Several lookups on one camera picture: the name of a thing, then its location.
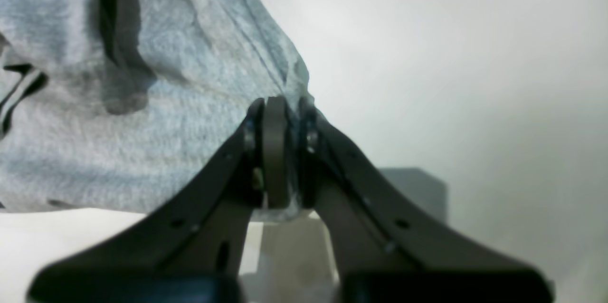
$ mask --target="white surface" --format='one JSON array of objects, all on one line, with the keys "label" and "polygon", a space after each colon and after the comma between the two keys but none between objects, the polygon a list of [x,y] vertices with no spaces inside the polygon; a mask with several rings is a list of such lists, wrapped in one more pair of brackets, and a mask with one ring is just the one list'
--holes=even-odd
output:
[{"label": "white surface", "polygon": [[[447,182],[451,225],[540,266],[558,303],[608,299],[608,0],[263,1],[374,164]],[[139,218],[0,216],[0,302]]]}]

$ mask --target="gray shirt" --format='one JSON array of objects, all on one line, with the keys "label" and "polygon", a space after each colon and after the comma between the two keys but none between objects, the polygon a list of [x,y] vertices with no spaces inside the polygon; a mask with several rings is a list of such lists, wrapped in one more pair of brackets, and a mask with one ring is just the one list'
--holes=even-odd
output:
[{"label": "gray shirt", "polygon": [[308,72],[260,0],[0,0],[6,212],[150,212]]}]

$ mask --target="black mount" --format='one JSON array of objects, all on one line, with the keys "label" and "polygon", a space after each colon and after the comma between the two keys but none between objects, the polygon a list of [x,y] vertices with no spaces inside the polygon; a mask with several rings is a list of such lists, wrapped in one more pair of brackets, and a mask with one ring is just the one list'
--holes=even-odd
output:
[{"label": "black mount", "polygon": [[238,269],[252,212],[286,208],[293,195],[330,231],[337,302],[553,302],[533,266],[428,216],[310,102],[301,100],[299,113],[293,119],[283,97],[256,100],[178,195],[119,235],[44,268],[29,302],[246,302]]}]

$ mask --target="hole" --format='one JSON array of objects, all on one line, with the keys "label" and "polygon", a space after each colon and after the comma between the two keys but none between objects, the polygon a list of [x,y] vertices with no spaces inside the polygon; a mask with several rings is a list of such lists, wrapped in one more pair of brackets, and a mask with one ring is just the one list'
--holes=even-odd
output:
[{"label": "hole", "polygon": [[228,266],[228,254],[230,253],[230,244],[222,242],[219,246],[218,257],[215,259],[215,270],[224,272]]},{"label": "hole", "polygon": [[186,223],[186,220],[184,220],[182,218],[177,218],[177,219],[174,219],[173,221],[171,221],[171,227],[180,228],[181,226],[184,225],[184,223]]},{"label": "hole", "polygon": [[402,229],[409,229],[410,228],[410,224],[405,221],[404,219],[396,219],[395,220],[395,225],[397,225],[398,227],[402,228]]}]

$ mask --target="wrinkled fabric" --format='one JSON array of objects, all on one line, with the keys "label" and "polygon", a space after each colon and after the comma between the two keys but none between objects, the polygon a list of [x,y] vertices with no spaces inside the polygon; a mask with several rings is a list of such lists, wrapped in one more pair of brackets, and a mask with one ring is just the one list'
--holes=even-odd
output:
[{"label": "wrinkled fabric", "polygon": [[254,100],[311,98],[260,0],[0,0],[0,64],[6,212],[151,212]]}]

